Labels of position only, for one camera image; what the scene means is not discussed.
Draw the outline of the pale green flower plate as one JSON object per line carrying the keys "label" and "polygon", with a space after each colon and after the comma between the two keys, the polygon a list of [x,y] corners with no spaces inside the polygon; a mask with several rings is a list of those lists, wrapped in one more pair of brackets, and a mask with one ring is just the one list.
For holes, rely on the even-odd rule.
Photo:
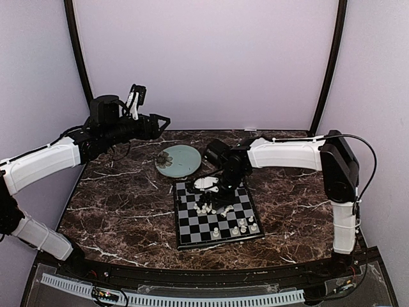
{"label": "pale green flower plate", "polygon": [[166,177],[182,178],[195,173],[201,165],[201,154],[188,145],[174,145],[155,158],[157,170]]}

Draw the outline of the left black frame post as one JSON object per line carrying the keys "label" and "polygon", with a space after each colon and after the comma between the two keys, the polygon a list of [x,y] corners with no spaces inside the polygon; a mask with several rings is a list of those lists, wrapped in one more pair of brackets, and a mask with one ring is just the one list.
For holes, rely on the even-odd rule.
{"label": "left black frame post", "polygon": [[88,72],[86,69],[86,64],[84,60],[84,55],[82,53],[82,46],[79,37],[79,30],[77,26],[74,1],[64,0],[66,23],[68,26],[68,32],[70,35],[70,41],[72,45],[73,55],[75,58],[75,64],[77,67],[77,72],[81,82],[84,97],[86,99],[87,105],[93,100],[93,91],[91,89],[91,84],[88,77]]}

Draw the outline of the white chess pieces pile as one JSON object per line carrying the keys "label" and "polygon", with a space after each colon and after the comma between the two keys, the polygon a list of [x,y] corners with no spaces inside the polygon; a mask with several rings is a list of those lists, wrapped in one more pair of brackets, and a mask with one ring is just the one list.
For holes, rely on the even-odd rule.
{"label": "white chess pieces pile", "polygon": [[205,213],[220,214],[222,217],[226,217],[228,212],[230,210],[234,209],[234,207],[232,205],[229,205],[229,206],[225,207],[223,209],[223,211],[217,211],[217,210],[213,209],[211,205],[207,205],[206,203],[204,205],[202,205],[201,207],[197,203],[195,203],[193,208],[198,214],[200,214],[200,213],[202,213],[202,214],[205,214]]}

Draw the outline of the black frame post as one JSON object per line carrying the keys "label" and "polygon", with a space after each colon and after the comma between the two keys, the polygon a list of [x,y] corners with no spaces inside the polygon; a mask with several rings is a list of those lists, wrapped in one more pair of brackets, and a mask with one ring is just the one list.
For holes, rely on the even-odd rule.
{"label": "black frame post", "polygon": [[70,41],[72,45],[73,55],[75,58],[75,64],[77,67],[77,72],[81,82],[84,97],[86,99],[87,105],[93,100],[93,91],[91,89],[91,84],[88,77],[88,72],[86,69],[86,64],[84,60],[84,55],[82,53],[82,46],[79,37],[79,30],[77,26],[74,1],[64,0],[66,23],[68,26],[68,32],[70,35]]}
{"label": "black frame post", "polygon": [[308,136],[315,136],[317,134],[318,127],[320,125],[323,112],[325,110],[334,72],[336,69],[339,49],[341,46],[347,7],[348,7],[347,0],[338,0],[337,15],[334,26],[334,33],[332,37],[332,43],[330,47],[330,53],[328,57],[328,63],[323,78],[323,84],[321,87],[320,95],[318,97],[317,106],[314,112],[313,120],[311,122],[309,130],[307,131]]}

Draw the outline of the black grey chessboard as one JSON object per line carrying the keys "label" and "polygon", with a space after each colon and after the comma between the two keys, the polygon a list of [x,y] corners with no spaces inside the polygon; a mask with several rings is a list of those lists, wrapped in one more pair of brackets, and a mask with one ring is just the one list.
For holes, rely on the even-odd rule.
{"label": "black grey chessboard", "polygon": [[[236,203],[234,209],[230,210],[226,217],[220,214],[198,214],[194,209],[180,210],[176,205],[178,195],[185,193],[199,194],[190,188],[191,182],[179,181],[173,184],[174,214],[176,227],[177,249],[193,249],[214,246],[220,243],[238,242],[243,240],[258,239],[265,236],[260,218],[254,205],[250,191],[246,183],[242,182],[236,189]],[[253,216],[258,225],[258,231],[251,233],[249,218]],[[245,219],[247,231],[242,233],[239,224],[241,218]],[[232,236],[231,230],[237,226],[239,235]],[[220,231],[220,237],[212,237],[214,228]]]}

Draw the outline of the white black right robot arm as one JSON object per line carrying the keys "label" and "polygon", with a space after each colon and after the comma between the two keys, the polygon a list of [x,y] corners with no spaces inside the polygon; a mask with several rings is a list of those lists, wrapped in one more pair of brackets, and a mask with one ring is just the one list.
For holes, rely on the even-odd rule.
{"label": "white black right robot arm", "polygon": [[348,256],[355,246],[359,163],[342,134],[331,130],[326,136],[277,139],[247,138],[236,146],[215,139],[207,145],[204,158],[217,167],[217,175],[197,179],[194,187],[213,193],[219,205],[228,199],[256,168],[282,167],[320,171],[325,194],[333,209],[333,251],[326,272],[338,278],[351,266]]}

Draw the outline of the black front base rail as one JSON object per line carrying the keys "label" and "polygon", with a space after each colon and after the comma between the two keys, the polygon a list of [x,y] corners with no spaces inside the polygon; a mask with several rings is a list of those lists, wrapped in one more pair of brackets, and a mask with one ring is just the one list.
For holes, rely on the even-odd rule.
{"label": "black front base rail", "polygon": [[141,285],[221,288],[271,283],[298,286],[322,283],[351,274],[348,268],[343,271],[329,271],[332,266],[329,259],[305,264],[230,270],[152,269],[93,260],[83,260],[80,264],[71,266],[55,261],[51,265],[56,267],[58,273],[69,277],[90,279],[97,284],[106,283],[125,288],[137,288]]}

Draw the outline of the right black frame post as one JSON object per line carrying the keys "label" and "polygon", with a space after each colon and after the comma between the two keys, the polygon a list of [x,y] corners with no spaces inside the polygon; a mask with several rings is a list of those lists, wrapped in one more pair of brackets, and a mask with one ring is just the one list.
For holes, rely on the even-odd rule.
{"label": "right black frame post", "polygon": [[308,136],[315,136],[317,134],[318,127],[320,125],[323,112],[325,110],[334,72],[336,69],[339,49],[341,46],[347,7],[348,7],[347,0],[338,0],[337,15],[334,26],[334,33],[332,37],[332,43],[330,47],[330,53],[328,57],[328,63],[323,78],[323,84],[321,87],[320,95],[318,97],[317,106],[314,112],[313,120],[311,122],[309,130],[307,131]]}

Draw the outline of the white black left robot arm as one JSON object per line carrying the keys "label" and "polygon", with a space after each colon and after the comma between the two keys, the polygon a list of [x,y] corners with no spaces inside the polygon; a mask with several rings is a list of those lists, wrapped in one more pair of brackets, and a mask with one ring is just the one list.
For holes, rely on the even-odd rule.
{"label": "white black left robot arm", "polygon": [[66,270],[75,278],[86,278],[90,265],[73,254],[74,244],[19,209],[14,196],[49,175],[95,160],[114,145],[133,139],[159,138],[171,120],[158,114],[139,114],[138,108],[143,101],[144,96],[139,92],[131,94],[128,103],[116,95],[97,97],[90,102],[90,114],[83,125],[66,130],[47,145],[2,160],[1,235],[12,235],[65,261]]}

